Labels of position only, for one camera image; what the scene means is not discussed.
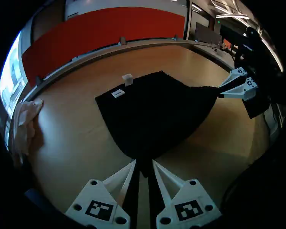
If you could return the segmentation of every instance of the white label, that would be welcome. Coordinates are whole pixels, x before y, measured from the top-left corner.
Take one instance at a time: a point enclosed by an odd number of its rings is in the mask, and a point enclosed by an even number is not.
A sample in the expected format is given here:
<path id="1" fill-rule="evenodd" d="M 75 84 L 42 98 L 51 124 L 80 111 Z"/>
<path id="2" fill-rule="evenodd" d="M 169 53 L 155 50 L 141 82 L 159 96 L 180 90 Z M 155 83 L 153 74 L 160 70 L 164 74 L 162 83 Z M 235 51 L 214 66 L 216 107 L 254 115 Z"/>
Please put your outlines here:
<path id="1" fill-rule="evenodd" d="M 119 90 L 117 90 L 117 91 L 115 91 L 115 92 L 113 92 L 111 94 L 113 95 L 114 98 L 117 98 L 117 97 L 125 94 L 125 91 L 122 91 L 121 89 L 119 89 Z"/>

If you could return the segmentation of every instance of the black towel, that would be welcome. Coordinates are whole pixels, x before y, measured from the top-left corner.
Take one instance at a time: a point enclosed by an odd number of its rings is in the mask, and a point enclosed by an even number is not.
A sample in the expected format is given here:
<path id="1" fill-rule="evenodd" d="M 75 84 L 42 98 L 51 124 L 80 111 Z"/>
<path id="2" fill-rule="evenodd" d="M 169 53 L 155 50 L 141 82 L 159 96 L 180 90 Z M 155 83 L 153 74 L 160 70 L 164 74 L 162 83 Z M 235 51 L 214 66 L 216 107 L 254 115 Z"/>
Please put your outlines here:
<path id="1" fill-rule="evenodd" d="M 114 98 L 112 92 L 125 94 Z M 189 137 L 204 121 L 219 94 L 216 87 L 188 87 L 163 71 L 121 84 L 95 98 L 118 147 L 137 159 L 148 176 L 150 160 Z"/>

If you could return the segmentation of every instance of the orange wall panel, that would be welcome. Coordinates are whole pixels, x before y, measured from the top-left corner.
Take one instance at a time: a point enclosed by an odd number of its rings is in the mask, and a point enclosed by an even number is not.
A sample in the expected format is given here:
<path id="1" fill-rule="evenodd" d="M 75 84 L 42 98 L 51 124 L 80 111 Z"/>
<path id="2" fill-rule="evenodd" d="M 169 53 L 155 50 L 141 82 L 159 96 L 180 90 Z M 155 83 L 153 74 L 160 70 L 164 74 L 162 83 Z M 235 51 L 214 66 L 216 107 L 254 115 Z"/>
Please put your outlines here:
<path id="1" fill-rule="evenodd" d="M 27 79 L 35 85 L 75 56 L 126 40 L 183 37 L 185 18 L 143 7 L 117 7 L 71 18 L 44 34 L 22 55 Z"/>

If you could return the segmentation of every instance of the crumpled white towel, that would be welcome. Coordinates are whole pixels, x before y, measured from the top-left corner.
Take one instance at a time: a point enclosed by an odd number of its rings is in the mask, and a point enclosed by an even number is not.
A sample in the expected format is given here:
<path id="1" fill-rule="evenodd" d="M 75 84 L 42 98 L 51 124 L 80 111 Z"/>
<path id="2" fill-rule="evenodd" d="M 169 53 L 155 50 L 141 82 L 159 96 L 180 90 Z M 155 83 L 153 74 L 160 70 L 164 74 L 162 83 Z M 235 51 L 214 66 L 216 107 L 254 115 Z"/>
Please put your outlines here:
<path id="1" fill-rule="evenodd" d="M 18 103 L 14 113 L 13 160 L 15 166 L 22 164 L 23 155 L 29 155 L 29 145 L 35 135 L 33 119 L 42 108 L 43 100 Z"/>

